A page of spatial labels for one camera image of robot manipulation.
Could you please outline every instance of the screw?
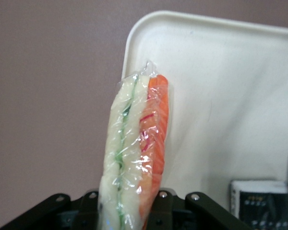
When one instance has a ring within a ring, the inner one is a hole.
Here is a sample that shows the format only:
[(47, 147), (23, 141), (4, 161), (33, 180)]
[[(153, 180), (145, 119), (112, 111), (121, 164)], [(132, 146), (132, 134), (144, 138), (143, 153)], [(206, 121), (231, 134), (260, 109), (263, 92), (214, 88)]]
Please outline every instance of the screw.
[(92, 192), (92, 193), (90, 194), (89, 198), (90, 198), (90, 199), (94, 199), (96, 196), (97, 196), (97, 194), (94, 193), (94, 192)]
[(56, 199), (56, 201), (57, 201), (57, 202), (61, 202), (61, 201), (64, 200), (64, 199), (65, 199), (65, 198), (60, 195), (60, 196)]
[(162, 197), (162, 198), (165, 198), (165, 197), (168, 196), (168, 194), (166, 192), (162, 191), (162, 192), (159, 193), (159, 196)]
[(200, 196), (197, 195), (196, 193), (193, 193), (193, 194), (191, 195), (191, 198), (192, 198), (193, 200), (199, 200), (199, 199), (200, 199)]

